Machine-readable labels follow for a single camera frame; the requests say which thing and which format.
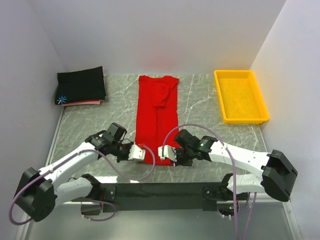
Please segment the folded black t shirt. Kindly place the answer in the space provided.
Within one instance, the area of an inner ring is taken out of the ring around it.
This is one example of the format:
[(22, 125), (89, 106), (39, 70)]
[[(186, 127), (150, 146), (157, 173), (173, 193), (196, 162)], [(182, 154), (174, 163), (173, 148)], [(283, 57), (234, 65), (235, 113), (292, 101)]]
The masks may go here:
[(57, 81), (55, 105), (103, 101), (107, 96), (102, 66), (73, 72), (59, 72)]

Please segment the folded pink t shirt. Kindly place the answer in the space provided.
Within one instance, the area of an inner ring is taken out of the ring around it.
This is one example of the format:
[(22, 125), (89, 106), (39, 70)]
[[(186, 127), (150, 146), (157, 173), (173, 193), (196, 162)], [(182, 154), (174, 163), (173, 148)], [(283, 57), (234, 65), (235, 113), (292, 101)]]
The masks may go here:
[(75, 101), (70, 103), (63, 103), (61, 106), (64, 107), (71, 107), (71, 106), (85, 106), (85, 105), (100, 105), (102, 100), (95, 99), (95, 100), (83, 100), (83, 101)]

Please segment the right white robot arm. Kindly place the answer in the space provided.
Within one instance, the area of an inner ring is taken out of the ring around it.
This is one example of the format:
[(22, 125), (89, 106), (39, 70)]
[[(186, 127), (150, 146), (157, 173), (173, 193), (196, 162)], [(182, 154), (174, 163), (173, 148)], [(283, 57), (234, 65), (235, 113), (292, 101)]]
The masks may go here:
[(217, 138), (197, 138), (187, 130), (180, 130), (174, 141), (179, 145), (177, 160), (206, 160), (245, 170), (246, 174), (227, 174), (219, 187), (222, 198), (230, 200), (236, 194), (266, 193), (271, 198), (288, 202), (298, 171), (279, 150), (258, 152), (220, 142)]

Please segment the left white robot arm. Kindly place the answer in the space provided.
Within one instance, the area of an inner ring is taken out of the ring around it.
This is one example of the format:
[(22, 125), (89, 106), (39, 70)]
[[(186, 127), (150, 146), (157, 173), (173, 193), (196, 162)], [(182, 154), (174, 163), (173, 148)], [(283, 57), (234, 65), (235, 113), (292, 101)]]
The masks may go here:
[(143, 159), (144, 151), (134, 142), (124, 143), (127, 131), (117, 123), (107, 130), (88, 136), (75, 150), (60, 160), (39, 170), (28, 168), (19, 181), (13, 202), (31, 220), (45, 219), (56, 206), (74, 199), (102, 200), (101, 183), (92, 175), (84, 174), (69, 181), (77, 171), (100, 158), (113, 155), (117, 161)]

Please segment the yellow plastic bin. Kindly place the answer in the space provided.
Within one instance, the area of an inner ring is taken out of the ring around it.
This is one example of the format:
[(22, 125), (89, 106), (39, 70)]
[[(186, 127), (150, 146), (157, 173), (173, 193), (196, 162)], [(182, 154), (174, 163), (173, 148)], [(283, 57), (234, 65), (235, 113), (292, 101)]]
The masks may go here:
[(251, 70), (215, 70), (214, 83), (225, 124), (262, 124), (269, 113)]

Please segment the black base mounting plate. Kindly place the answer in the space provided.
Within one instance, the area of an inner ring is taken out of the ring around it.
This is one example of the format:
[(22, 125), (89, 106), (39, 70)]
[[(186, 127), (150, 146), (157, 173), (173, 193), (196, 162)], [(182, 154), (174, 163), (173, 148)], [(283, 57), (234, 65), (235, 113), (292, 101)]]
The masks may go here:
[(233, 192), (220, 182), (103, 183), (100, 190), (118, 211), (216, 211), (218, 202), (233, 201)]

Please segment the red t shirt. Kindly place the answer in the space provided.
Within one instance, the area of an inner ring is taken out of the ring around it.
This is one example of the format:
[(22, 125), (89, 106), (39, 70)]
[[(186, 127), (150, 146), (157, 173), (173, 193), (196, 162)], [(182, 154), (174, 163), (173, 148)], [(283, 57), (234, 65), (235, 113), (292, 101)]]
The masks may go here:
[(160, 159), (158, 147), (163, 145), (166, 135), (178, 126), (179, 79), (169, 75), (141, 75), (138, 83), (135, 143), (147, 145), (152, 150), (156, 165), (171, 166), (169, 159)]

